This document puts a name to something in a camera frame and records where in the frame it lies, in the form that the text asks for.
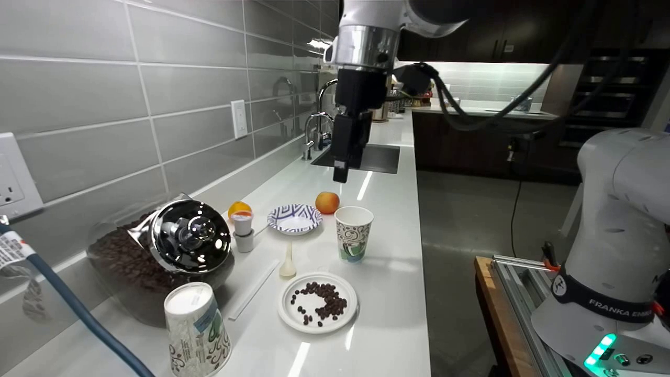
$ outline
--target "kitchen counter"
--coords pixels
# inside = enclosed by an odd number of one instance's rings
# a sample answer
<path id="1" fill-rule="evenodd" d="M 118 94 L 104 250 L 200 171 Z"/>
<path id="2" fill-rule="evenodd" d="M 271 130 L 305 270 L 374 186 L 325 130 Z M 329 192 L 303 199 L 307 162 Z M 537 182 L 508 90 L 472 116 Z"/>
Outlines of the kitchen counter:
<path id="1" fill-rule="evenodd" d="M 506 103 L 501 101 L 462 101 L 461 107 L 464 113 L 474 116 L 492 116 L 499 113 Z M 431 98 L 429 107 L 412 107 L 412 113 L 441 113 L 439 101 Z M 542 103 L 532 103 L 529 110 L 510 110 L 504 115 L 508 118 L 527 118 L 527 121 L 550 121 L 556 118 L 555 113 L 542 110 Z"/>
<path id="2" fill-rule="evenodd" d="M 296 159 L 245 197 L 256 212 L 258 238 L 251 253 L 234 253 L 236 264 L 227 280 L 231 297 L 220 302 L 232 354 L 216 373 L 218 377 L 431 374 L 411 113 L 372 124 L 371 145 L 399 147 L 397 173 L 351 169 L 347 184 L 336 184 L 331 168 Z M 313 202 L 321 190 L 338 190 L 342 205 L 365 205 L 374 212 L 363 262 L 351 264 L 339 257 L 332 215 L 325 215 L 322 228 L 314 234 L 296 238 L 265 228 L 271 209 L 284 202 Z M 216 184 L 202 190 L 196 199 L 220 212 L 229 206 L 218 199 Z M 279 292 L 286 280 L 281 280 L 277 270 L 290 240 L 293 240 L 298 271 L 327 270 L 351 282 L 361 310 L 349 325 L 331 335 L 303 335 L 279 318 Z M 157 374 L 171 374 L 165 329 L 131 320 L 115 300 L 99 305 L 94 313 Z M 130 369 L 80 322 L 9 374 L 44 374 L 47 369 L 49 374 L 68 377 L 130 374 Z"/>

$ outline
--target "paper cup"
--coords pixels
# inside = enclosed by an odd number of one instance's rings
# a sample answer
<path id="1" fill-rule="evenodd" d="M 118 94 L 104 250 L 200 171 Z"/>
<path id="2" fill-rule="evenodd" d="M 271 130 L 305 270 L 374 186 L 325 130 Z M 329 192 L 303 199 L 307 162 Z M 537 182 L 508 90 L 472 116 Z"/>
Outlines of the paper cup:
<path id="1" fill-rule="evenodd" d="M 250 234 L 236 234 L 234 231 L 234 249 L 238 253 L 251 253 L 251 249 L 254 249 L 254 229 Z"/>
<path id="2" fill-rule="evenodd" d="M 231 354 L 214 291 L 207 282 L 175 287 L 164 302 L 170 330 L 170 367 L 178 377 L 214 374 Z"/>
<path id="3" fill-rule="evenodd" d="M 336 212 L 338 249 L 344 259 L 357 262 L 365 256 L 372 218 L 371 209 L 353 205 Z"/>
<path id="4" fill-rule="evenodd" d="M 254 219 L 251 214 L 245 214 L 245 212 L 232 214 L 231 219 L 232 219 L 232 228 L 234 228 L 236 234 L 250 234 L 251 231 L 251 219 Z"/>

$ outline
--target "backsplash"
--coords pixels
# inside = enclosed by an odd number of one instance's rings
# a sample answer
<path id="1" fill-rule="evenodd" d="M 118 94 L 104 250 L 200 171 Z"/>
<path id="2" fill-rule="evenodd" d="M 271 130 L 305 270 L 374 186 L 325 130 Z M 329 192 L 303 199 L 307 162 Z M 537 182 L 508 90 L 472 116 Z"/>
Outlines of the backsplash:
<path id="1" fill-rule="evenodd" d="M 514 101 L 517 98 L 547 65 L 541 62 L 435 62 L 443 84 L 461 101 Z M 547 82 L 532 94 L 533 103 L 545 101 Z"/>
<path id="2" fill-rule="evenodd" d="M 60 264 L 120 218 L 296 145 L 319 91 L 305 42 L 336 30 L 332 0 L 3 1 L 0 131 L 17 133 L 47 202 L 15 228 Z M 254 171 L 271 177 L 272 162 Z M 0 278 L 0 308 L 15 285 Z M 56 326 L 39 330 L 33 341 Z M 0 352 L 0 374 L 17 348 Z"/>

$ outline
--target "green light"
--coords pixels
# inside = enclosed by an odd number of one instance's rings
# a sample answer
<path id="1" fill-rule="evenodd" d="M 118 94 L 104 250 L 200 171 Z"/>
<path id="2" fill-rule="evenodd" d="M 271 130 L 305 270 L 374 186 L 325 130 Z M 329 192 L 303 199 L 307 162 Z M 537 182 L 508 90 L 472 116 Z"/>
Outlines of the green light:
<path id="1" fill-rule="evenodd" d="M 604 355 L 604 354 L 605 354 L 605 348 L 596 345 L 591 354 L 593 354 L 593 355 Z"/>
<path id="2" fill-rule="evenodd" d="M 613 341 L 615 341 L 615 335 L 613 335 L 613 333 L 607 333 L 607 335 L 600 339 L 600 345 L 609 348 Z"/>
<path id="3" fill-rule="evenodd" d="M 585 359 L 587 370 L 591 370 L 593 374 L 605 377 L 605 369 L 604 363 L 599 363 L 599 359 L 609 348 L 613 348 L 613 342 L 615 342 L 615 333 L 607 333 L 600 339 L 600 342 L 595 345 L 589 358 Z"/>

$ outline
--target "upper cabinet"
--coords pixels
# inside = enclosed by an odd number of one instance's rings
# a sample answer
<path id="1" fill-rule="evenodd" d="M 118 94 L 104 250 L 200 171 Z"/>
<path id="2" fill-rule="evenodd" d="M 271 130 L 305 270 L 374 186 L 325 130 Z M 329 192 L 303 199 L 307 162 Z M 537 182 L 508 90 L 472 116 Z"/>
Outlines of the upper cabinet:
<path id="1" fill-rule="evenodd" d="M 587 61 L 591 48 L 617 48 L 630 25 L 633 0 L 604 0 L 563 61 Z M 406 61 L 550 61 L 572 30 L 585 0 L 492 0 L 485 12 L 469 19 L 446 38 L 402 32 Z M 670 48 L 670 1 L 640 0 L 634 48 Z"/>

